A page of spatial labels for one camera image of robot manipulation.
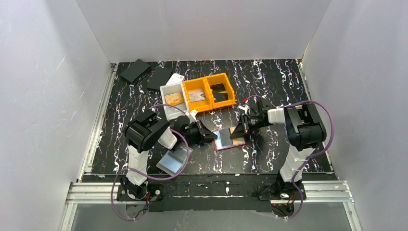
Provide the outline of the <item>black vip credit card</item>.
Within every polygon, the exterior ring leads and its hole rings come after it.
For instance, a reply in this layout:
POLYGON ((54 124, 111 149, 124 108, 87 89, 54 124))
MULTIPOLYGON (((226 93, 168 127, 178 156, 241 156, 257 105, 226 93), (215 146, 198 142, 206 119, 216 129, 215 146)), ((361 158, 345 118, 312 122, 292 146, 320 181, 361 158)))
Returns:
POLYGON ((219 131, 219 140, 220 140, 221 146, 223 147, 232 146, 234 144, 233 140, 230 139, 229 128, 225 128, 219 131))

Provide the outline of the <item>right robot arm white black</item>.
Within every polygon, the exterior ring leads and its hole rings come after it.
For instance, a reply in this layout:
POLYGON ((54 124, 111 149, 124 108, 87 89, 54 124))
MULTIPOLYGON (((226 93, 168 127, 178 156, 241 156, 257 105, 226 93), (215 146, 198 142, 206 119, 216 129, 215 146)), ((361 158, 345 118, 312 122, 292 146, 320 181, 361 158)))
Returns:
POLYGON ((252 130, 274 124, 286 127, 289 151, 279 171, 281 183, 299 183, 303 165, 313 151, 326 140, 327 131, 317 110, 316 101, 302 101, 281 108, 274 108, 266 99, 256 102, 254 115, 242 114, 231 139, 248 137, 252 130))

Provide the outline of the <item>grey credit card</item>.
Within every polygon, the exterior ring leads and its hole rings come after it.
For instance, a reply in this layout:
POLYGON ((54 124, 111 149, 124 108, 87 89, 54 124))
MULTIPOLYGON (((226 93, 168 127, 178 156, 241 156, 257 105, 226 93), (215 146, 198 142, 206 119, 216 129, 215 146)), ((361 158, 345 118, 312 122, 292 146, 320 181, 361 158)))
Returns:
POLYGON ((229 96, 227 93, 221 93, 221 92, 214 92, 213 97, 214 97, 215 103, 220 103, 223 101, 227 101, 229 99, 229 96))

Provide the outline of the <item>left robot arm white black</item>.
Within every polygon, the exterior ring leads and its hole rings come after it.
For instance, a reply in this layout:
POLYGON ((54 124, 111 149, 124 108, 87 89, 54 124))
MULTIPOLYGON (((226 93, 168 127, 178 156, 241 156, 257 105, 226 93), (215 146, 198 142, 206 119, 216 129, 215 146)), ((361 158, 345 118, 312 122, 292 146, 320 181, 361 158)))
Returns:
POLYGON ((159 118, 153 111, 146 111, 128 123, 125 129, 129 152, 129 171, 121 185, 137 198, 146 194, 147 159, 150 149, 159 143, 173 156, 178 149, 192 152, 187 145, 212 142, 217 135, 211 132, 195 116, 186 113, 177 117, 173 125, 159 118))

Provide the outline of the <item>grey card holder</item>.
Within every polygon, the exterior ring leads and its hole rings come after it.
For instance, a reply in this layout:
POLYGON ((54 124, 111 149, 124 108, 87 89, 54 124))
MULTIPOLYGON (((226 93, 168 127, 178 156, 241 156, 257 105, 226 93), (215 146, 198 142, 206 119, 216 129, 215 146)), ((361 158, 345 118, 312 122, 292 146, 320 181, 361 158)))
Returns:
POLYGON ((156 164, 156 167, 170 176, 174 176, 180 171, 187 159, 187 148, 182 145, 176 151, 168 150, 156 164))

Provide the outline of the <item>gold credit card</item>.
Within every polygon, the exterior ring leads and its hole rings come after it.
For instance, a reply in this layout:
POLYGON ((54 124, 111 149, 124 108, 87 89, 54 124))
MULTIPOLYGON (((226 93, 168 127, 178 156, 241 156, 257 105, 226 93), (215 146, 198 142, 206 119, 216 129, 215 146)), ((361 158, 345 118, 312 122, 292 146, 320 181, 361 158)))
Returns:
POLYGON ((184 102, 184 97, 180 92, 165 95, 166 104, 176 106, 184 102))

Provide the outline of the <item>red leather card holder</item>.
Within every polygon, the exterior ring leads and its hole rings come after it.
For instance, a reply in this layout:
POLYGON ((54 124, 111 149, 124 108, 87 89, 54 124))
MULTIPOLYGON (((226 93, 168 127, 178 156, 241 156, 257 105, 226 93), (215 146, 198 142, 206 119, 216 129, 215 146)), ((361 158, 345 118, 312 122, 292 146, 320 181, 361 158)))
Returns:
POLYGON ((230 135, 235 130, 235 127, 224 128, 221 130, 216 130, 213 133, 217 135, 217 138, 213 140, 213 146, 215 151, 223 151, 227 149, 232 149, 235 147, 244 146, 247 144, 245 138, 231 139, 230 135))

